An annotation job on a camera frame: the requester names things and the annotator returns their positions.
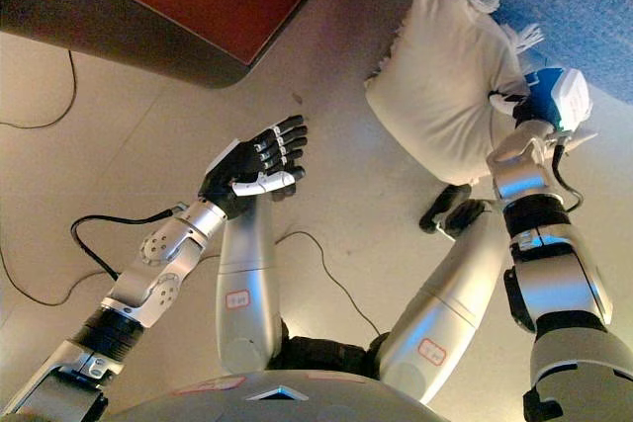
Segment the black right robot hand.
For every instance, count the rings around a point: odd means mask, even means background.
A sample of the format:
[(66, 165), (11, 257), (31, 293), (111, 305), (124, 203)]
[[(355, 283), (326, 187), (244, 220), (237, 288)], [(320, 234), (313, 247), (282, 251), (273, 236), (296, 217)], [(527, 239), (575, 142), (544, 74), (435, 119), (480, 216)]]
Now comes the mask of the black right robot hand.
[(521, 91), (495, 90), (489, 94), (492, 106), (511, 115), (518, 126), (543, 121), (554, 133), (572, 134), (590, 116), (592, 101), (584, 75), (575, 68), (545, 67), (524, 76)]

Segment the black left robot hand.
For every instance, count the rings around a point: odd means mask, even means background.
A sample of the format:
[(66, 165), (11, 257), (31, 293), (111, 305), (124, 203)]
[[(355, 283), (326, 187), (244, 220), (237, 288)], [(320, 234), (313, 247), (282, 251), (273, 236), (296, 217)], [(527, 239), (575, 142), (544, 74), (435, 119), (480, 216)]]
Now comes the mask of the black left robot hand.
[(295, 115), (250, 140), (234, 140), (209, 165), (198, 197), (233, 219), (246, 211), (256, 195), (293, 195), (297, 182), (306, 175), (296, 161), (303, 156), (307, 134), (304, 117)]

